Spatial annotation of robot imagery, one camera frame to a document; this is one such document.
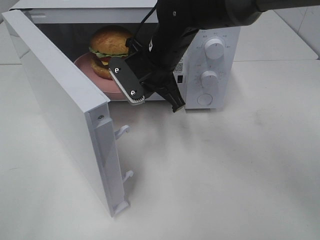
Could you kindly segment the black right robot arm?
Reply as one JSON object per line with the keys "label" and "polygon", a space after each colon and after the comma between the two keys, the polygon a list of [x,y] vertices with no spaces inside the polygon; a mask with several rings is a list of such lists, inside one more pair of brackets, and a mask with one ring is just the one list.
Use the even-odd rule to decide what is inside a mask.
{"label": "black right robot arm", "polygon": [[126,41],[119,86],[137,105],[156,93],[173,111],[223,106],[240,28],[269,10],[309,7],[317,0],[159,0],[146,45]]}

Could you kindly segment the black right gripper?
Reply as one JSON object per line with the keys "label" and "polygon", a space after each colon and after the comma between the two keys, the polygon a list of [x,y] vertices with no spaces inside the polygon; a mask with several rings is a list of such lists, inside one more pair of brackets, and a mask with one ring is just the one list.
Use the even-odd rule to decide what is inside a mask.
{"label": "black right gripper", "polygon": [[174,113],[183,108],[185,101],[177,83],[172,82],[173,72],[151,63],[143,52],[144,46],[135,37],[127,38],[125,46],[131,55],[124,61],[142,86],[143,95],[149,98],[153,93],[157,93],[171,104]]}

